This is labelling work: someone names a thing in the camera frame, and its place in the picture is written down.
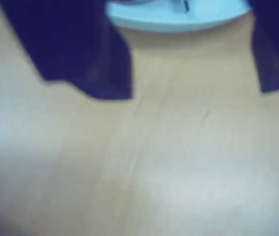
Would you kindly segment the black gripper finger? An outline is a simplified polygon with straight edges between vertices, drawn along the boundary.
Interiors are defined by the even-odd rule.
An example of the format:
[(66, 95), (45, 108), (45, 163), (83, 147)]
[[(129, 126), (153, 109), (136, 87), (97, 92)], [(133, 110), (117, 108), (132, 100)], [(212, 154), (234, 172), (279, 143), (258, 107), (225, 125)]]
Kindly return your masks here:
[(263, 93), (279, 90), (279, 0), (250, 0), (251, 48)]
[(131, 99), (132, 57), (104, 0), (0, 0), (45, 81), (65, 81), (102, 100)]

